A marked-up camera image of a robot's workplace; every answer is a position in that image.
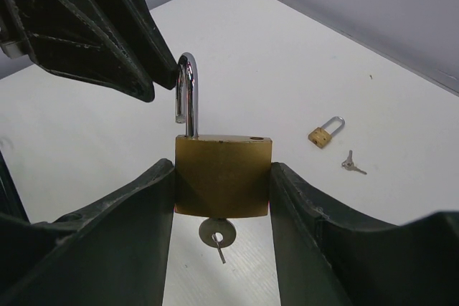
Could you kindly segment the small silver keys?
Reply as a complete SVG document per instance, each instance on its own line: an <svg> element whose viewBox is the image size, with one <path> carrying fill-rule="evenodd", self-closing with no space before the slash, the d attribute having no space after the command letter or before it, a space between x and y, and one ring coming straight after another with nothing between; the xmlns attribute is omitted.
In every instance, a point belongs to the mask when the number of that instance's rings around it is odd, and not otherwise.
<svg viewBox="0 0 459 306"><path fill-rule="evenodd" d="M353 150L349 151L349 154L347 155L347 158L341 163L341 167L344 168L347 171L356 171L358 173L361 173L363 175L366 175L367 172L364 170L361 170L359 167L357 167L354 163L353 160Z"/></svg>

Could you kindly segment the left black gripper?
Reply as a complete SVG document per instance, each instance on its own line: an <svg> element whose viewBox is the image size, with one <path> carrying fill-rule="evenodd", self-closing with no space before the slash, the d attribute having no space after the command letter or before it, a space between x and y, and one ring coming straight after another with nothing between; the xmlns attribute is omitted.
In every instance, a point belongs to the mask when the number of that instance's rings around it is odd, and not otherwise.
<svg viewBox="0 0 459 306"><path fill-rule="evenodd" d="M53 75L154 98L145 69L95 0L1 0L1 50Z"/></svg>

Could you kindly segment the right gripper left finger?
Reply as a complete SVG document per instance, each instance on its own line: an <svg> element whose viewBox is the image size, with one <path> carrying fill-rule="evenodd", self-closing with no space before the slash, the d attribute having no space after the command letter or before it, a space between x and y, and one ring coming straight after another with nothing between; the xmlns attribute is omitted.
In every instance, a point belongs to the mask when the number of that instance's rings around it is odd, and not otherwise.
<svg viewBox="0 0 459 306"><path fill-rule="evenodd" d="M160 305L174 215L174 165L49 223L1 215L3 305Z"/></svg>

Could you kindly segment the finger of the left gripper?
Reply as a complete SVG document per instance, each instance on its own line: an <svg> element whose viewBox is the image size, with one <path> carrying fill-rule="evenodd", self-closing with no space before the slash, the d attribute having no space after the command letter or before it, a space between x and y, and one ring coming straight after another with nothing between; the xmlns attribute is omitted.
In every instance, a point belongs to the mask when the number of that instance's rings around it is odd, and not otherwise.
<svg viewBox="0 0 459 306"><path fill-rule="evenodd" d="M171 90L178 77L177 62L156 26L146 0L95 0L145 69L148 79Z"/></svg>

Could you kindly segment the long-shackle brass padlock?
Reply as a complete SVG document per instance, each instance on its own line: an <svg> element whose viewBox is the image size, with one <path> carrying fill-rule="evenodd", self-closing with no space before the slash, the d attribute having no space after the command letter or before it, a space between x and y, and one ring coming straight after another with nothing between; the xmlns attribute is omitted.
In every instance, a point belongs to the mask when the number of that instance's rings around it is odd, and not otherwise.
<svg viewBox="0 0 459 306"><path fill-rule="evenodd" d="M338 123L339 126L333 132L328 132L327 128L334 123ZM333 137L344 128L345 124L346 121L342 117L334 116L322 126L319 126L310 132L308 134L308 140L320 149L325 148L332 141Z"/></svg>

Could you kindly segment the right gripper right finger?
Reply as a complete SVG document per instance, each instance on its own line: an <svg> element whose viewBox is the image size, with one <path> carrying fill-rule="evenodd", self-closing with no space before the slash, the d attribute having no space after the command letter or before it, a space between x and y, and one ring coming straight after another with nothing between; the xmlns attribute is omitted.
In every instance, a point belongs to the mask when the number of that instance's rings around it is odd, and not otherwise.
<svg viewBox="0 0 459 306"><path fill-rule="evenodd" d="M284 163L270 171L283 305L456 305L458 213L402 226L363 214Z"/></svg>

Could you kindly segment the wide padlock silver key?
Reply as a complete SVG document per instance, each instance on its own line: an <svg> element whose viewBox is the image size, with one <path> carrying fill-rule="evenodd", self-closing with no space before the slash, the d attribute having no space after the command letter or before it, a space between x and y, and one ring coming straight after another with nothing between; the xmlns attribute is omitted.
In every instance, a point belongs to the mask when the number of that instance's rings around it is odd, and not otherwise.
<svg viewBox="0 0 459 306"><path fill-rule="evenodd" d="M234 224L227 219L205 219L199 226L199 238L208 247L215 248L222 263L227 261L223 249L231 246L237 237Z"/></svg>

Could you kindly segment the wide brass padlock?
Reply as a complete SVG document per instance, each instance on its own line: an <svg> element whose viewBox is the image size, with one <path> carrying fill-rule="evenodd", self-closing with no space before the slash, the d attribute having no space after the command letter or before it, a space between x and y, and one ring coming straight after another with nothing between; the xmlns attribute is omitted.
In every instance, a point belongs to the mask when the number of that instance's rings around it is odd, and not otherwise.
<svg viewBox="0 0 459 306"><path fill-rule="evenodd" d="M216 219L266 215L273 142L259 136L199 133L194 56L183 53L178 68L175 120L186 132L175 141L176 212Z"/></svg>

